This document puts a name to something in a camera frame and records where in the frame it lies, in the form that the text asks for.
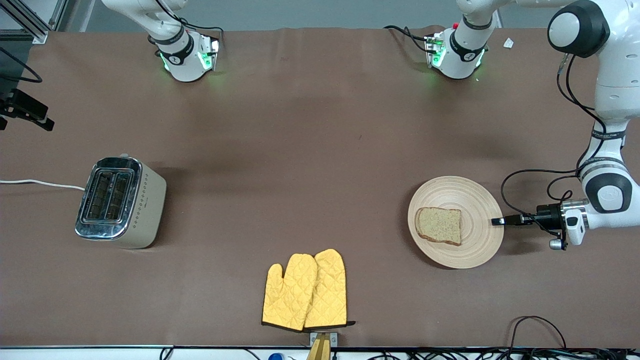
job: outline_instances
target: black bracket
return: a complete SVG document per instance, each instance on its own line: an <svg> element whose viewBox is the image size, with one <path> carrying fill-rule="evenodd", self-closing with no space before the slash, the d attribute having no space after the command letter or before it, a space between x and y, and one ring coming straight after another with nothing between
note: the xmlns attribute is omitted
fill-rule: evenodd
<svg viewBox="0 0 640 360"><path fill-rule="evenodd" d="M46 131L51 131L55 123L47 117L48 111L48 106L22 90L11 89L6 97L0 96L0 130L4 130L7 125L4 117L11 117L30 121Z"/></svg>

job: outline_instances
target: gray floor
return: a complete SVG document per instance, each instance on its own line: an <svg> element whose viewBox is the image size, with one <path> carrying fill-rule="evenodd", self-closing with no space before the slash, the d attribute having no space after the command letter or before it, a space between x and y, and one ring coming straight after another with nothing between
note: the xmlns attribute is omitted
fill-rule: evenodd
<svg viewBox="0 0 640 360"><path fill-rule="evenodd" d="M500 18L505 28L546 27L557 9L526 9L503 6ZM220 26L227 31L257 31L279 28L382 28L386 25L423 28L431 24L450 26L460 20L455 0L191 0L177 12L192 24ZM127 17L108 9L101 0L75 0L69 8L65 31L143 31ZM22 61L27 61L30 42L0 41ZM20 76L22 69L0 54L0 74ZM0 92L16 82L0 79Z"/></svg>

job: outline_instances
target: slice of bread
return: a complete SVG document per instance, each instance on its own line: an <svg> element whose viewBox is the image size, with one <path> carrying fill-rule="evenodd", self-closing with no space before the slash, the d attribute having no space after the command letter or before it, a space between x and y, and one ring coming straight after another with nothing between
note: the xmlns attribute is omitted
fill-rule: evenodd
<svg viewBox="0 0 640 360"><path fill-rule="evenodd" d="M461 218L458 209L420 208L415 215L415 229L423 239L460 246Z"/></svg>

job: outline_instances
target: white cable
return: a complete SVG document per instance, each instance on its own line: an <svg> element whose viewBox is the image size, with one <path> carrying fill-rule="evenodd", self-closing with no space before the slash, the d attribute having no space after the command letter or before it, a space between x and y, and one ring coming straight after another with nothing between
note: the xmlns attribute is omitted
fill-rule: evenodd
<svg viewBox="0 0 640 360"><path fill-rule="evenodd" d="M46 183L45 181L33 180L33 179L27 179L27 180L0 180L0 184L29 184L29 183L36 183L36 184L40 184L40 185L55 186L57 188L69 188L69 189L77 189L77 190L80 190L80 191L84 191L84 188L81 188L80 186Z"/></svg>

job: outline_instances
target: quilted fabric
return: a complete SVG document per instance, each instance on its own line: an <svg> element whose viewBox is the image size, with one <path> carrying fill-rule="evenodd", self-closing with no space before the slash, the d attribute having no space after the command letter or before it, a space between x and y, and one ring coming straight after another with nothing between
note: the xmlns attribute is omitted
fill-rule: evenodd
<svg viewBox="0 0 640 360"><path fill-rule="evenodd" d="M316 261L309 254L293 254L284 277L280 264L271 265L264 291L262 323L302 331L316 277Z"/></svg>
<svg viewBox="0 0 640 360"><path fill-rule="evenodd" d="M315 259L318 274L305 328L347 326L347 287L342 256L336 250L328 249L316 254Z"/></svg>

